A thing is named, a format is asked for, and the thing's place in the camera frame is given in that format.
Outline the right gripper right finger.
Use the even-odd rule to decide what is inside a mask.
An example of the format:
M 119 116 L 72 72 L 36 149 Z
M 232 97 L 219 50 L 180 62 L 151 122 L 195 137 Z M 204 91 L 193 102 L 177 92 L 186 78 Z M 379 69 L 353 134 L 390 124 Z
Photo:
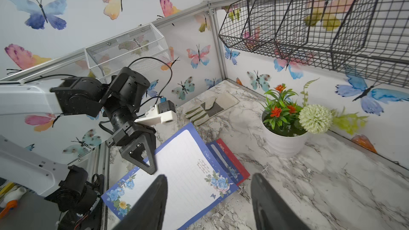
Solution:
M 260 173 L 254 174 L 251 179 L 251 200 L 256 229 L 309 229 Z

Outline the blue floral stationery paper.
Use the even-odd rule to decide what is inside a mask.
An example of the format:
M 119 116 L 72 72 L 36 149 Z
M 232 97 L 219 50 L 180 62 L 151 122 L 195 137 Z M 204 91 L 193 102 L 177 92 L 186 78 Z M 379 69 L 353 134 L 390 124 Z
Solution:
M 229 172 L 229 169 L 228 169 L 228 163 L 227 162 L 229 161 L 229 159 L 225 155 L 222 155 L 223 151 L 219 148 L 219 145 L 217 144 L 217 142 L 213 141 L 213 142 L 207 143 L 206 146 L 211 151 L 212 155 L 215 157 L 215 159 L 220 164 L 220 166 L 228 174 L 229 178 L 235 183 L 235 179 L 232 177 L 232 175 L 231 175 L 231 173 Z
M 120 220 L 159 175 L 168 181 L 165 230 L 187 229 L 238 189 L 192 124 L 157 148 L 155 159 L 155 174 L 135 167 L 102 195 Z

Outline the red pink stationery paper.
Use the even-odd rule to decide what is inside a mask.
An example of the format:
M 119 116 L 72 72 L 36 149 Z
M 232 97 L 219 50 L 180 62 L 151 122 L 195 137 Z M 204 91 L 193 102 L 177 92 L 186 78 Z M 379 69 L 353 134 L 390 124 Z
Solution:
M 242 184 L 250 177 L 250 173 L 221 138 L 219 138 L 216 142 L 219 145 L 219 148 L 223 151 L 222 155 L 225 155 L 229 159 L 227 162 L 228 169 L 232 177 L 235 179 L 236 185 Z

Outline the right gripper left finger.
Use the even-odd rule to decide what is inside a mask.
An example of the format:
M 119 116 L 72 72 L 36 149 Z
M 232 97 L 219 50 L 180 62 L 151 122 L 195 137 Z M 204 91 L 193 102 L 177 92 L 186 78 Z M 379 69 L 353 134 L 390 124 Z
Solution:
M 167 197 L 167 178 L 159 175 L 114 230 L 161 230 Z

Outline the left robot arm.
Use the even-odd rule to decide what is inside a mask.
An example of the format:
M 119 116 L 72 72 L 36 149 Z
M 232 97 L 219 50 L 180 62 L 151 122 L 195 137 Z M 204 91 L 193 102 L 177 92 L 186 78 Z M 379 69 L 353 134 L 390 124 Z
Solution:
M 148 88 L 148 80 L 128 67 L 109 84 L 72 75 L 3 83 L 1 115 L 25 115 L 30 124 L 47 129 L 60 116 L 97 117 L 104 112 L 113 126 L 107 145 L 119 147 L 124 159 L 154 174 L 156 131 L 136 122 Z M 89 177 L 84 168 L 51 161 L 2 137 L 1 177 L 57 204 L 63 213 L 62 230 L 98 229 L 101 225 L 103 175 Z

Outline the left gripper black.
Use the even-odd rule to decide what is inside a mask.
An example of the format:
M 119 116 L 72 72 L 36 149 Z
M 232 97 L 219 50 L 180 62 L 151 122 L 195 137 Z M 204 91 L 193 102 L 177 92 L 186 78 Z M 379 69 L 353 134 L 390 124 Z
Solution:
M 155 159 L 156 130 L 137 122 L 111 122 L 113 131 L 106 140 L 107 147 L 121 147 L 123 159 L 149 175 L 157 171 Z

